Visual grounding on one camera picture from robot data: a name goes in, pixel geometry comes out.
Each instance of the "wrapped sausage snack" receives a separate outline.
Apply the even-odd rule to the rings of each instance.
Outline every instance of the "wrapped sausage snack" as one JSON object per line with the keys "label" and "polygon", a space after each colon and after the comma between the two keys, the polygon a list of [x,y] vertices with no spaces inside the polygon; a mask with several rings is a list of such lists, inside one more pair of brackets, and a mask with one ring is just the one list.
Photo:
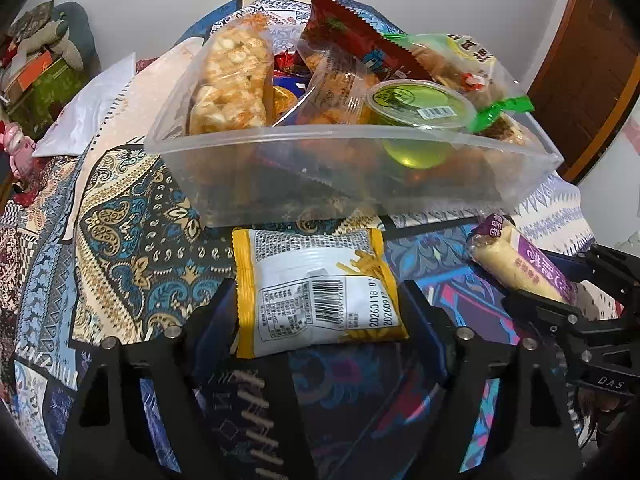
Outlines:
{"label": "wrapped sausage snack", "polygon": [[469,238],[471,259],[508,288],[574,304],[572,284],[505,217],[489,215]]}

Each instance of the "bed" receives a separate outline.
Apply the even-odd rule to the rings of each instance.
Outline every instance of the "bed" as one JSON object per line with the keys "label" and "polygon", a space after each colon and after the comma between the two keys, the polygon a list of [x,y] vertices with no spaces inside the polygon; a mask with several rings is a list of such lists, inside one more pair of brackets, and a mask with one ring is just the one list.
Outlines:
{"label": "bed", "polygon": [[[232,228],[204,227],[162,159],[144,151],[156,112],[212,31],[252,9],[277,23],[304,23],[309,1],[233,0],[204,17],[123,89],[83,155],[49,161],[33,205],[9,202],[0,217],[0,398],[53,471],[95,346],[108,335],[138,342],[182,324],[209,303],[224,278],[234,277]],[[375,9],[339,1],[377,30],[400,32]],[[556,174],[510,213],[540,248],[575,254],[593,241],[578,188]],[[500,291],[465,258],[474,215],[465,210],[385,217],[346,212],[341,219],[301,216],[262,228],[330,234],[379,227],[397,280],[414,279],[456,323],[484,338],[516,344]],[[601,317],[615,316],[613,303],[599,308]],[[251,453],[250,423],[239,415],[238,385],[228,371],[241,367],[260,375],[274,363],[286,370],[287,395],[300,407],[318,478],[402,478],[430,421],[435,387],[404,345],[327,346],[261,360],[231,360],[226,372],[198,393],[226,459],[243,478],[255,475],[259,459]],[[152,383],[143,381],[141,388],[159,463],[179,470]],[[488,381],[462,469],[482,459],[496,391],[497,382]],[[383,463],[370,459],[382,453]]]}

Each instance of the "red snack wrapper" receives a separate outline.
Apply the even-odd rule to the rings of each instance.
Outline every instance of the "red snack wrapper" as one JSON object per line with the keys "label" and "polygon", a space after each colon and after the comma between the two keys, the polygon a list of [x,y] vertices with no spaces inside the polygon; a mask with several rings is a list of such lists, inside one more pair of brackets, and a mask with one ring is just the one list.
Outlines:
{"label": "red snack wrapper", "polygon": [[311,0],[311,16],[302,40],[310,45],[337,43],[362,60],[380,81],[433,80],[408,50],[385,39],[369,23],[333,0]]}

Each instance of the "wooden door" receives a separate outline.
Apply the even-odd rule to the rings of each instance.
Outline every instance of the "wooden door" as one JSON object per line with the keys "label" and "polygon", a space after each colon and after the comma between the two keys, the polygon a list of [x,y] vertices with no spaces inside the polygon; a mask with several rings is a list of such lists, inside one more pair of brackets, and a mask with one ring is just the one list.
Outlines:
{"label": "wooden door", "polygon": [[576,180],[624,122],[640,80],[638,44],[609,0],[569,0],[556,38],[529,89],[533,116]]}

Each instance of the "door frame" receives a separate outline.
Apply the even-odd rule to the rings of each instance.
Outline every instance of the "door frame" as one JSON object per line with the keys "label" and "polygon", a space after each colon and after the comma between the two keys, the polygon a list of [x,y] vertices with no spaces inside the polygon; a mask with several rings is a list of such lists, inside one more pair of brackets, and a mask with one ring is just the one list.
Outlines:
{"label": "door frame", "polygon": [[[564,40],[564,35],[569,26],[569,20],[571,19],[572,13],[574,12],[576,1],[577,0],[567,0],[556,36],[551,43],[551,47],[549,47],[549,51],[546,53],[545,60],[542,62],[536,78],[533,80],[533,83],[531,83],[528,93],[533,94],[540,88],[540,86],[542,86],[545,75],[560,49],[562,40]],[[618,130],[618,126],[622,125],[621,123],[626,120],[631,99],[636,95],[638,85],[640,85],[640,55],[636,58],[636,63],[633,66],[631,75],[629,76],[622,94],[620,94],[618,102],[614,106],[613,110],[580,157],[569,167],[568,170],[560,175],[562,178],[569,182],[576,180],[578,176],[582,176],[581,174],[584,173],[584,170],[588,169],[588,167],[600,158],[603,153],[600,150],[607,144],[607,141],[610,140],[612,134]]]}

